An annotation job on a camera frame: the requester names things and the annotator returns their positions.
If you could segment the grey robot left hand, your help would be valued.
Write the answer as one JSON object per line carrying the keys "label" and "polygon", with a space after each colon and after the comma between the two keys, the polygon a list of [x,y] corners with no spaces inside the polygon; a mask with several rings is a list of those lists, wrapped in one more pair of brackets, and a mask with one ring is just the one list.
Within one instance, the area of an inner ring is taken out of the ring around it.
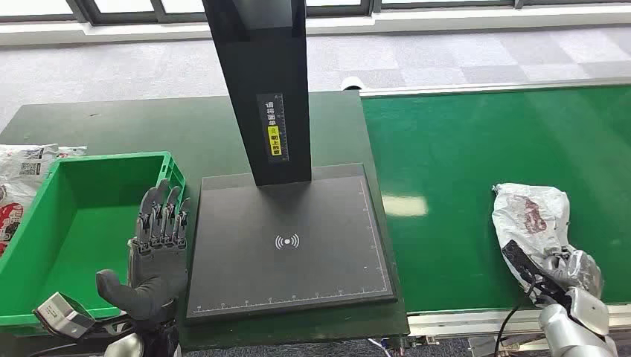
{"label": "grey robot left hand", "polygon": [[188,284],[190,199],[181,202],[182,192],[164,178],[144,194],[135,235],[127,242],[126,285],[111,269],[96,273],[98,294],[136,321],[158,316]]}

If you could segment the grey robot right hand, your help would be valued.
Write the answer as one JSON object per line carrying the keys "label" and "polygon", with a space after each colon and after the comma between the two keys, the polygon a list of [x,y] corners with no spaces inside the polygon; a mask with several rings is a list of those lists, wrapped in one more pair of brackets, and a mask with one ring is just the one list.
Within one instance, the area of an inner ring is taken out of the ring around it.
{"label": "grey robot right hand", "polygon": [[565,294],[570,288],[582,289],[601,299],[604,280],[600,267],[587,252],[564,245],[560,252],[545,257],[535,266],[552,282],[554,292]]}

